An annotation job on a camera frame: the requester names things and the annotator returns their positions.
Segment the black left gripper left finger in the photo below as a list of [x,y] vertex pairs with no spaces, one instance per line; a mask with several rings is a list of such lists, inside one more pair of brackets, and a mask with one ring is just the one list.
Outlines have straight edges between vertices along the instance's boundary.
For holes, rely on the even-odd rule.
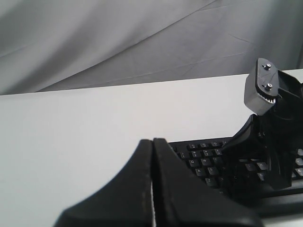
[[64,210],[56,227],[151,227],[153,145],[141,140],[120,172],[99,191]]

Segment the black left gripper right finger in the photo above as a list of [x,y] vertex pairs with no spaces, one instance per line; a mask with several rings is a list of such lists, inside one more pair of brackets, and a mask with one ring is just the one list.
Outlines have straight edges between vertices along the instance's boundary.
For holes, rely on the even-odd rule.
[[152,186],[158,227],[260,227],[256,213],[210,188],[162,138],[153,140]]

